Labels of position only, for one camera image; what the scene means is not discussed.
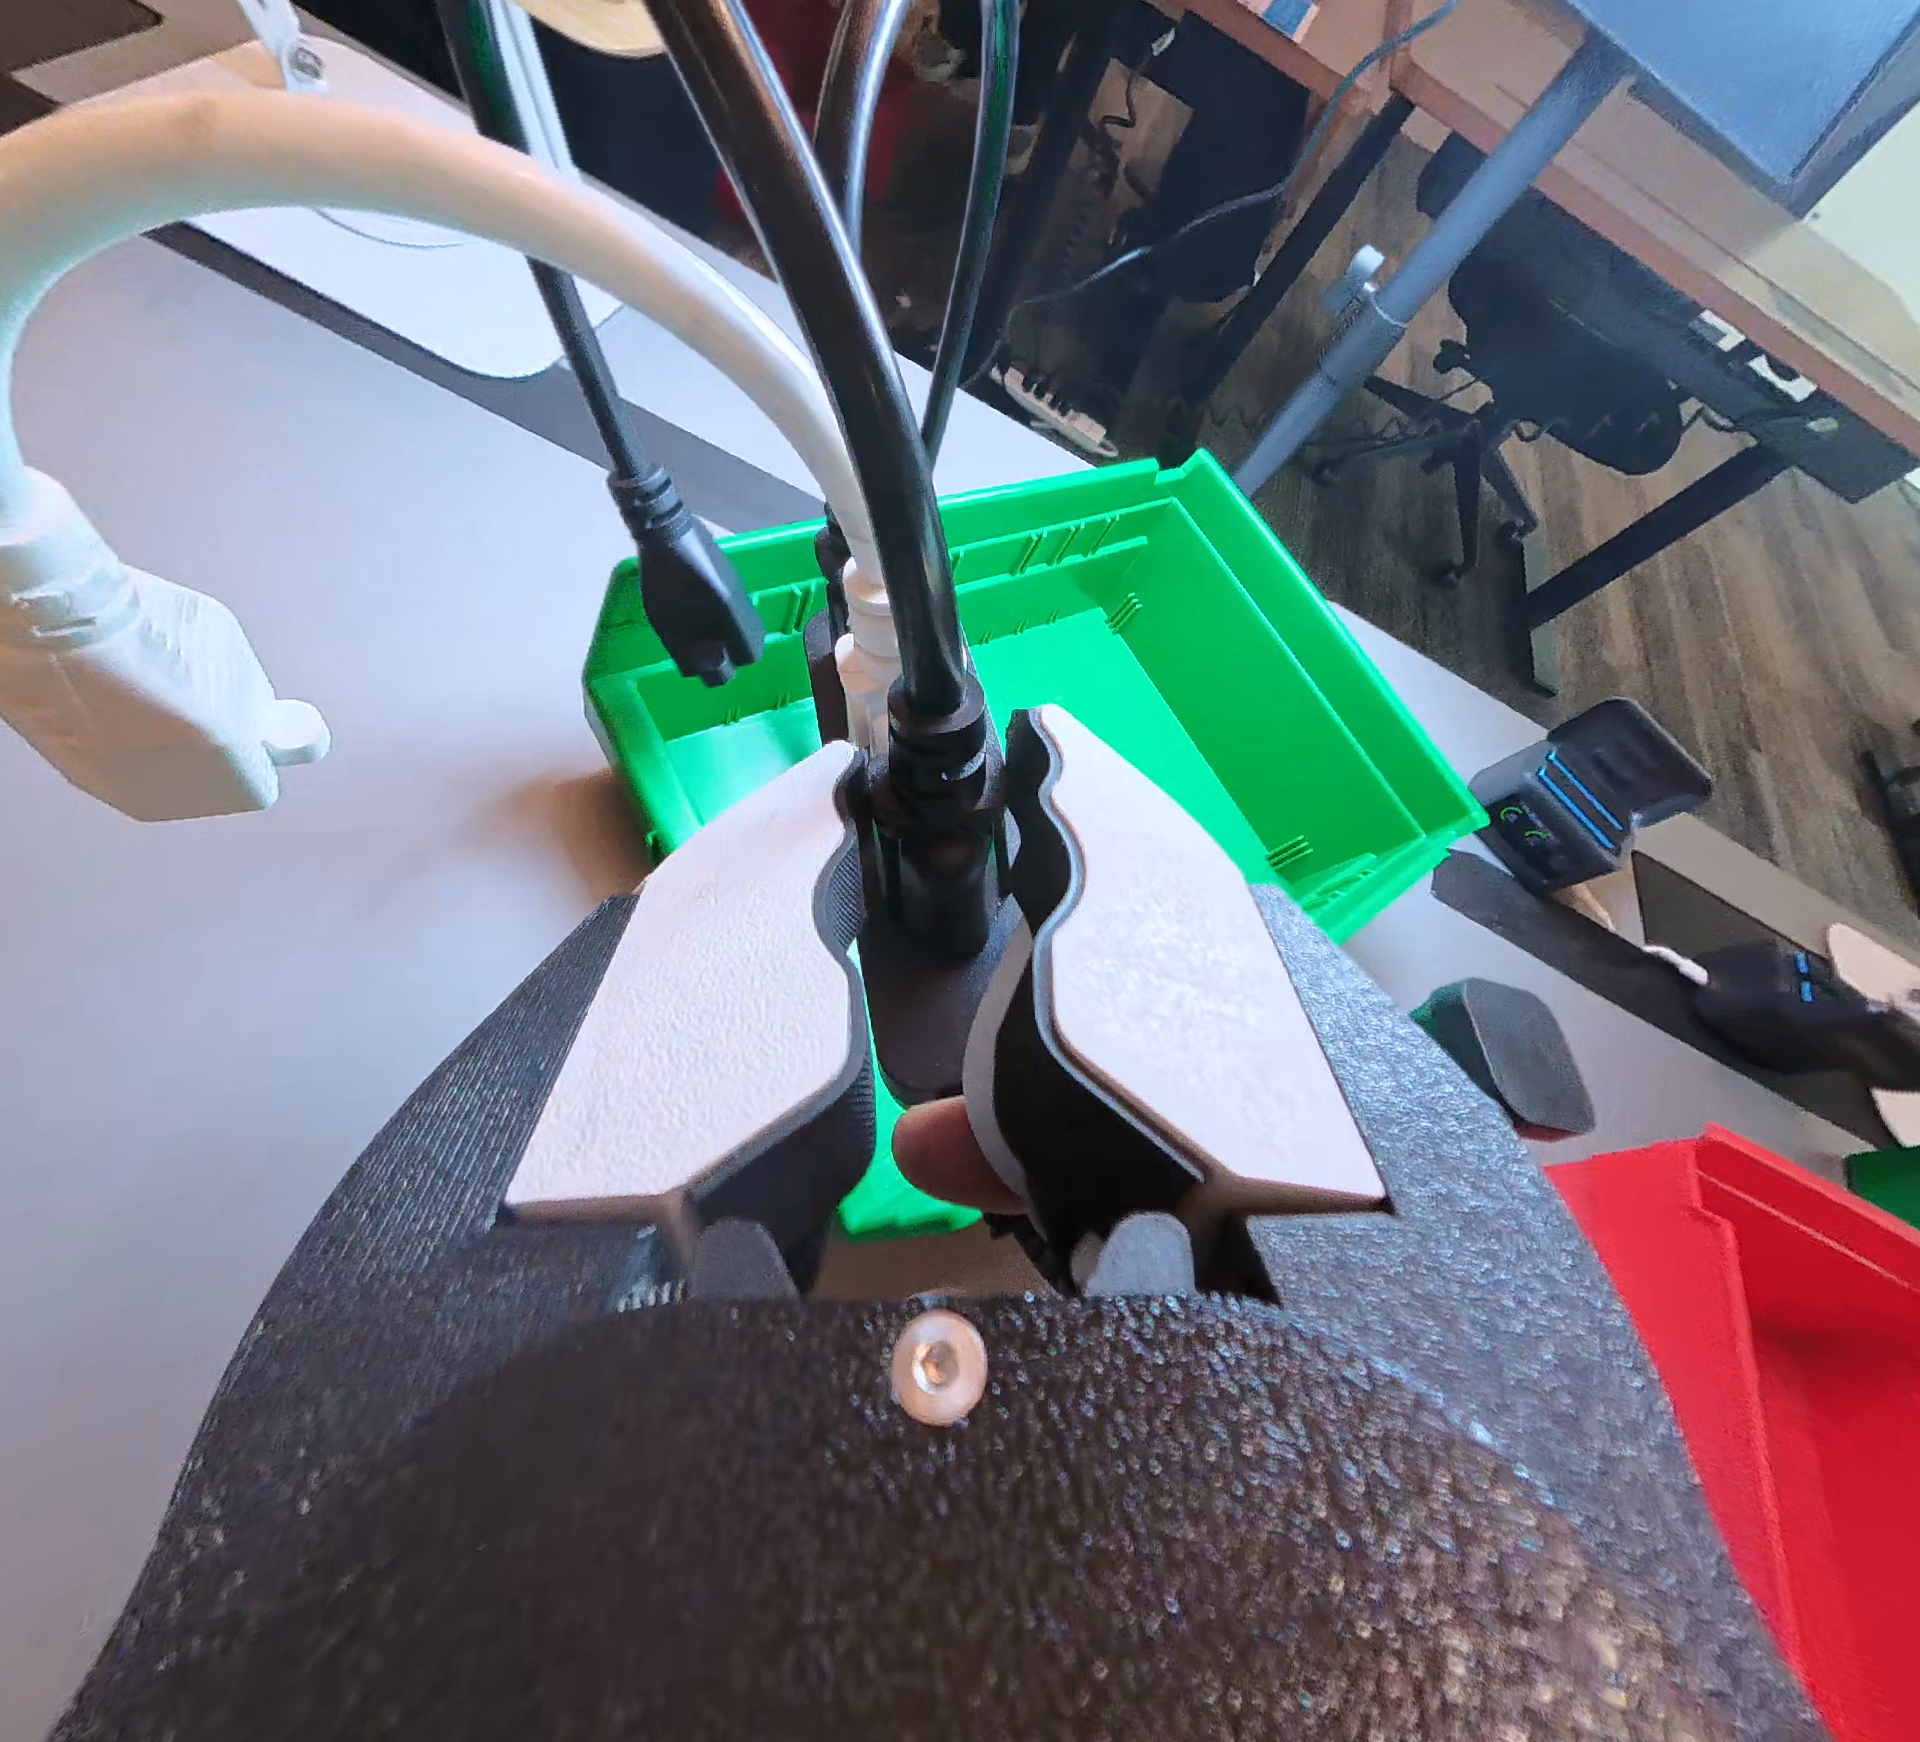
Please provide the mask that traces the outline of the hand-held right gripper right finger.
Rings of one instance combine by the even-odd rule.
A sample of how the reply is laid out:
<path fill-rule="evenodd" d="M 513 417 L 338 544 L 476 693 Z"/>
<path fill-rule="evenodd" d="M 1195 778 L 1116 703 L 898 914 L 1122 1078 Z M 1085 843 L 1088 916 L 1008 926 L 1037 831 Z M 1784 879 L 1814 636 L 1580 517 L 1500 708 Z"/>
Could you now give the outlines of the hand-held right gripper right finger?
<path fill-rule="evenodd" d="M 1391 1227 L 1391 1192 L 1264 910 L 1172 794 L 1058 703 L 1006 737 L 1012 937 L 964 1056 L 970 1127 L 1063 1292 L 1179 1235 L 1237 1280 L 1250 1227 Z"/>

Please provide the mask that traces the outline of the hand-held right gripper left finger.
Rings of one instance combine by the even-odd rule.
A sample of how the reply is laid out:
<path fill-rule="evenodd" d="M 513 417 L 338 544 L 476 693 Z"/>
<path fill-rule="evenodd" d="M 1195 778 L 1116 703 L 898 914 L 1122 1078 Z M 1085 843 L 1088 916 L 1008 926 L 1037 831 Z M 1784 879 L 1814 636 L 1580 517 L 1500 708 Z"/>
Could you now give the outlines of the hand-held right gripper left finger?
<path fill-rule="evenodd" d="M 815 1265 L 878 1150 L 857 945 L 869 763 L 821 746 L 666 857 L 503 1192 L 525 1225 L 724 1220 Z"/>

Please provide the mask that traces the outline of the white power strip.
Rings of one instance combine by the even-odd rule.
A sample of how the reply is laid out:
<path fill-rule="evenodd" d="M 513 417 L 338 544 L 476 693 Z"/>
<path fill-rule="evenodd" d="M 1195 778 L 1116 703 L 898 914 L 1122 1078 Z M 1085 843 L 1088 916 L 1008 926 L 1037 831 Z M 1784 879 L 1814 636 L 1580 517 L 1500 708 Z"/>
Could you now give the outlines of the white power strip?
<path fill-rule="evenodd" d="M 1012 366 L 989 370 L 989 380 L 997 386 L 1003 403 L 1019 413 L 1034 431 L 1076 449 L 1095 466 L 1122 457 L 1108 428 L 1088 410 L 1067 403 L 1052 386 L 1034 382 Z"/>

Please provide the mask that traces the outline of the person's right hand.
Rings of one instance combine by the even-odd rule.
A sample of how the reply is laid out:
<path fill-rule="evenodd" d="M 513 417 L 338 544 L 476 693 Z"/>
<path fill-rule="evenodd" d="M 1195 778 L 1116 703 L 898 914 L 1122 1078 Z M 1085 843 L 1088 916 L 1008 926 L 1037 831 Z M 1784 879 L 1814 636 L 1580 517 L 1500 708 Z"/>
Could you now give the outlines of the person's right hand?
<path fill-rule="evenodd" d="M 996 1173 L 977 1144 L 965 1097 L 905 1110 L 893 1127 L 901 1176 L 922 1192 L 991 1216 L 1022 1216 L 1019 1192 Z"/>

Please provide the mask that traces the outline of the green plastic bin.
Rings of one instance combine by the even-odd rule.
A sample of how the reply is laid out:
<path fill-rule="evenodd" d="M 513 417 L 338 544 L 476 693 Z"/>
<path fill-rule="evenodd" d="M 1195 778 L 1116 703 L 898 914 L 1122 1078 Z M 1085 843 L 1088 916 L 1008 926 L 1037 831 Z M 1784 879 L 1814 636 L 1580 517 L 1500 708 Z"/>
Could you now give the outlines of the green plastic bin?
<path fill-rule="evenodd" d="M 1172 794 L 1237 861 L 1389 1186 L 1397 1122 L 1463 1078 L 1339 947 L 1421 884 L 1483 810 L 1354 636 L 1230 483 L 1196 453 L 947 498 L 942 515 L 975 675 L 1006 732 L 1058 703 Z M 823 640 L 815 530 L 722 552 L 768 626 L 728 687 L 682 678 L 612 574 L 587 710 L 655 861 L 823 744 L 808 652 Z M 878 1080 L 890 1097 L 886 1080 Z M 853 1239 L 945 1227 L 890 1150 L 842 1207 Z"/>

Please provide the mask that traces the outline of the black mat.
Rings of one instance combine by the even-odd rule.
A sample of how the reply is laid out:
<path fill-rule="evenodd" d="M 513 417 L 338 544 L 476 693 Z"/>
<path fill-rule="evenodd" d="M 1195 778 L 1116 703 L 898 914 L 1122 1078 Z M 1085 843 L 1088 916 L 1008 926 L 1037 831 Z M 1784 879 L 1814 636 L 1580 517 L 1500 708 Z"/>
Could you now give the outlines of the black mat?
<path fill-rule="evenodd" d="M 1431 889 L 1453 914 L 1474 920 L 1601 1001 L 1757 1082 L 1877 1152 L 1897 1147 L 1861 1080 L 1826 1071 L 1787 1074 L 1742 1057 L 1701 1024 L 1693 1010 L 1693 985 L 1672 966 L 1585 916 L 1536 896 L 1496 861 L 1453 851 L 1435 866 Z"/>

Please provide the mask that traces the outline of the black device with blue lights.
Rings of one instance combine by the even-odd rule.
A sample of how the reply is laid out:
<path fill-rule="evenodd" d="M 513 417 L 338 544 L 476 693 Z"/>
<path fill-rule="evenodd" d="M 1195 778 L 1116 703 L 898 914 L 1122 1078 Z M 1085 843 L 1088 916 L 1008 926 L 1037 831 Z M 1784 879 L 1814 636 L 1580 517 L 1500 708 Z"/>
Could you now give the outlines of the black device with blue lights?
<path fill-rule="evenodd" d="M 1619 870 L 1637 831 L 1693 813 L 1714 789 L 1710 771 L 1632 698 L 1597 700 L 1469 783 L 1488 813 L 1483 843 L 1542 896 Z"/>
<path fill-rule="evenodd" d="M 1742 1057 L 1847 1074 L 1898 1147 L 1918 1145 L 1918 966 L 1847 924 L 1829 950 L 1742 942 L 1697 959 L 1693 1010 Z"/>

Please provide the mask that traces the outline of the red plastic bin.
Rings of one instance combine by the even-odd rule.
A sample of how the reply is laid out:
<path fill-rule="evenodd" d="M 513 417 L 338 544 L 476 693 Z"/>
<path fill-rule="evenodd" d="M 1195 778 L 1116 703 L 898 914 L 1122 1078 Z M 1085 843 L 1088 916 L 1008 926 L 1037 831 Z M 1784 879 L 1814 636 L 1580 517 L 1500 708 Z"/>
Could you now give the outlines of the red plastic bin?
<path fill-rule="evenodd" d="M 1916 1738 L 1916 1228 L 1721 1127 L 1548 1173 L 1830 1734 Z"/>

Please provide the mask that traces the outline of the black office chair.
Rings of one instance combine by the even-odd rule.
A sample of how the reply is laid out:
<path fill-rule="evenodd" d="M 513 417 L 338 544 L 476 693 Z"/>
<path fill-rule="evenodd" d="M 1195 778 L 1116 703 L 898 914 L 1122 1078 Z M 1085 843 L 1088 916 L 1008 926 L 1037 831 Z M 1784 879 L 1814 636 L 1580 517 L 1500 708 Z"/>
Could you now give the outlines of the black office chair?
<path fill-rule="evenodd" d="M 1506 509 L 1501 537 L 1523 542 L 1539 514 L 1504 459 L 1504 446 L 1557 440 L 1623 478 L 1667 466 L 1683 435 L 1681 392 L 1644 355 L 1608 337 L 1594 300 L 1619 274 L 1614 249 L 1542 192 L 1522 195 L 1453 269 L 1446 299 L 1461 337 L 1438 344 L 1433 368 L 1481 386 L 1488 399 L 1463 412 L 1453 393 L 1424 396 L 1372 377 L 1366 393 L 1400 417 L 1392 433 L 1311 451 L 1302 472 L 1326 483 L 1362 461 L 1412 457 L 1431 476 L 1449 470 L 1456 552 L 1431 567 L 1453 587 L 1481 560 L 1481 507 L 1494 489 Z"/>

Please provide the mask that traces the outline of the wooden desk with grey leg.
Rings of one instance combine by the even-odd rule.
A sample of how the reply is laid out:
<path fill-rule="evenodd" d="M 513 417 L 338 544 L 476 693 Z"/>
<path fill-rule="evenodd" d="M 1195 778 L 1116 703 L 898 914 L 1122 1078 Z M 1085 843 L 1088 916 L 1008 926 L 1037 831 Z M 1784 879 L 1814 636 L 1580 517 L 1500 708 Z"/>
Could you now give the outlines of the wooden desk with grey leg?
<path fill-rule="evenodd" d="M 1481 51 L 1532 59 L 1546 53 L 1546 16 L 1522 7 L 1465 10 L 1437 0 L 1404 28 L 1397 88 L 1315 195 L 1292 237 L 1317 245 L 1350 207 L 1369 165 L 1412 110 L 1449 122 L 1451 135 L 1418 183 L 1424 237 L 1392 274 L 1359 291 L 1343 330 L 1309 384 L 1237 466 L 1237 486 L 1259 500 L 1282 474 L 1304 476 L 1311 451 L 1392 433 L 1400 417 L 1366 393 L 1383 377 L 1424 396 L 1453 393 L 1463 412 L 1488 399 L 1481 386 L 1433 368 L 1438 344 L 1461 337 L 1446 299 L 1453 269 L 1525 192 L 1542 192 L 1622 262 L 1594 317 L 1604 336 L 1634 349 L 1738 443 L 1710 474 L 1546 580 L 1532 577 L 1539 530 L 1504 540 L 1516 560 L 1516 592 L 1504 636 L 1522 683 L 1555 697 L 1554 626 L 1578 603 L 1630 576 L 1676 542 L 1798 474 L 1859 505 L 1916 472 L 1916 366 L 1884 364 L 1855 333 L 1880 291 L 1861 260 L 1826 242 L 1749 184 L 1688 129 L 1666 114 L 1628 72 L 1600 72 L 1600 39 L 1583 37 L 1543 88 L 1550 124 L 1517 117 L 1491 155 L 1494 119 L 1459 94 L 1446 62 L 1421 64 L 1412 51 L 1437 43 L 1442 57 Z"/>

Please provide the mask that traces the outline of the red canister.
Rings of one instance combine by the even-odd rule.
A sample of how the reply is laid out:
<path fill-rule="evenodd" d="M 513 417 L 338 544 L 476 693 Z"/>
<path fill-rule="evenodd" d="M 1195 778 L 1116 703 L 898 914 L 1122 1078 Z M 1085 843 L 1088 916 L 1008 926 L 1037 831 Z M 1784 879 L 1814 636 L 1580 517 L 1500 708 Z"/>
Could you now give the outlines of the red canister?
<path fill-rule="evenodd" d="M 789 99 L 810 135 L 829 74 L 829 54 L 848 0 L 740 0 L 777 67 Z M 869 204 L 886 201 L 900 146 L 908 135 L 916 77 L 890 60 L 869 149 Z"/>

